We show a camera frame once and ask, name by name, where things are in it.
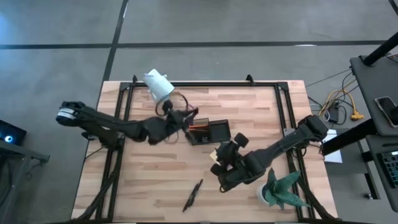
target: pen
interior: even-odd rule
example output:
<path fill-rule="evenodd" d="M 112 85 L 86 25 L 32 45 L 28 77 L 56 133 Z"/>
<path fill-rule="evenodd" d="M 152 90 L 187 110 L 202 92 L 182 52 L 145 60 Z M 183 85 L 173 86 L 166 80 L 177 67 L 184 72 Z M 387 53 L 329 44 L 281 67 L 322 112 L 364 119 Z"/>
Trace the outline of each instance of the pen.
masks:
<path fill-rule="evenodd" d="M 183 208 L 182 212 L 185 212 L 187 208 L 189 208 L 189 207 L 191 207 L 193 205 L 193 202 L 195 201 L 195 197 L 198 194 L 198 191 L 199 191 L 199 188 L 200 188 L 202 182 L 203 182 L 203 179 L 200 180 L 199 183 L 197 183 L 195 185 L 195 187 L 192 190 L 191 195 L 189 196 L 187 202 L 184 205 L 184 208 Z"/>

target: phone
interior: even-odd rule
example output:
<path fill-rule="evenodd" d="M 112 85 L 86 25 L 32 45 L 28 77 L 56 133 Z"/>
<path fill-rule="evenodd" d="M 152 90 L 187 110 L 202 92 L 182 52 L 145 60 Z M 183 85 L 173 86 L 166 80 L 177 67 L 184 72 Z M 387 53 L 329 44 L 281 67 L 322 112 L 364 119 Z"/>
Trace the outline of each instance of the phone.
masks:
<path fill-rule="evenodd" d="M 393 100 L 388 96 L 383 96 L 374 99 L 374 101 L 376 102 L 383 115 L 387 118 L 390 125 L 394 128 L 398 127 L 398 118 L 394 117 L 392 114 L 392 110 L 397 106 L 393 102 Z"/>

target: gray floor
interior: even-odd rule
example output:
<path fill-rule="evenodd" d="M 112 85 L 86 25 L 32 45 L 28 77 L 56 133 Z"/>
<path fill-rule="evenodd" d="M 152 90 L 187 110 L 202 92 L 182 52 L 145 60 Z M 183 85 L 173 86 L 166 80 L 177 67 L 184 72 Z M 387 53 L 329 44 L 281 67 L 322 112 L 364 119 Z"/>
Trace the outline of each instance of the gray floor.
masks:
<path fill-rule="evenodd" d="M 0 45 L 111 43 L 121 3 L 0 1 Z M 130 0 L 119 42 L 384 40 L 398 31 L 397 21 L 387 0 Z M 376 47 L 118 49 L 110 80 L 156 68 L 171 80 L 242 80 L 251 74 L 257 80 L 312 83 L 348 69 L 351 57 Z M 0 119 L 27 130 L 25 146 L 51 154 L 25 184 L 14 223 L 69 219 L 87 142 L 79 129 L 58 125 L 55 115 L 63 100 L 96 105 L 108 54 L 109 49 L 0 50 Z M 343 78 L 310 86 L 308 94 L 323 103 Z M 368 118 L 359 89 L 352 94 Z M 347 120 L 341 127 L 355 125 Z M 363 176 L 330 176 L 339 217 L 395 223 L 398 214 L 377 176 L 376 181 L 382 200 L 369 201 L 361 197 L 368 191 Z"/>

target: green plant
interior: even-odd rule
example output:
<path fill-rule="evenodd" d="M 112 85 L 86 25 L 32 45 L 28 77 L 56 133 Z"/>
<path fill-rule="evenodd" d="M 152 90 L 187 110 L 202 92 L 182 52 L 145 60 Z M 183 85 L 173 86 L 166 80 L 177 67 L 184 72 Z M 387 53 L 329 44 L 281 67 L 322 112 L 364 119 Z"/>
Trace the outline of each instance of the green plant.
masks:
<path fill-rule="evenodd" d="M 293 206 L 309 207 L 309 204 L 303 202 L 300 197 L 288 191 L 288 189 L 290 189 L 292 184 L 298 179 L 299 176 L 300 172 L 296 171 L 280 180 L 277 180 L 275 177 L 275 172 L 271 168 L 271 170 L 268 172 L 267 184 L 262 190 L 262 196 L 269 203 L 269 206 L 277 204 L 282 211 L 284 209 L 285 203 Z"/>

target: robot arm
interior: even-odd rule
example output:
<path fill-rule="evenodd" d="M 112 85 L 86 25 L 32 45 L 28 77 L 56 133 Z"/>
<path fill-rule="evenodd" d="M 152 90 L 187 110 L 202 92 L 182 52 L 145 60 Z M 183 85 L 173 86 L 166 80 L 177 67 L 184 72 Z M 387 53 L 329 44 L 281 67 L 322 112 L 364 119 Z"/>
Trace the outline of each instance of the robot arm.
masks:
<path fill-rule="evenodd" d="M 165 119 L 158 116 L 142 121 L 122 121 L 98 112 L 82 102 L 64 101 L 56 120 L 64 126 L 80 127 L 88 134 L 97 136 L 108 147 L 118 145 L 119 133 L 133 141 L 148 139 L 149 144 L 157 144 L 179 129 L 187 129 L 188 124 L 198 113 L 198 109 L 173 110 L 173 104 L 166 101 L 162 107 Z"/>
<path fill-rule="evenodd" d="M 249 140 L 241 133 L 235 137 L 235 142 L 221 144 L 216 149 L 216 161 L 211 168 L 218 176 L 221 184 L 220 191 L 227 192 L 240 183 L 250 184 L 262 175 L 272 161 L 291 149 L 302 149 L 310 141 L 320 142 L 326 137 L 328 128 L 316 116 L 307 116 L 298 124 L 298 128 L 269 146 L 267 149 L 258 149 L 245 156 L 238 152 L 239 147 L 245 147 Z"/>

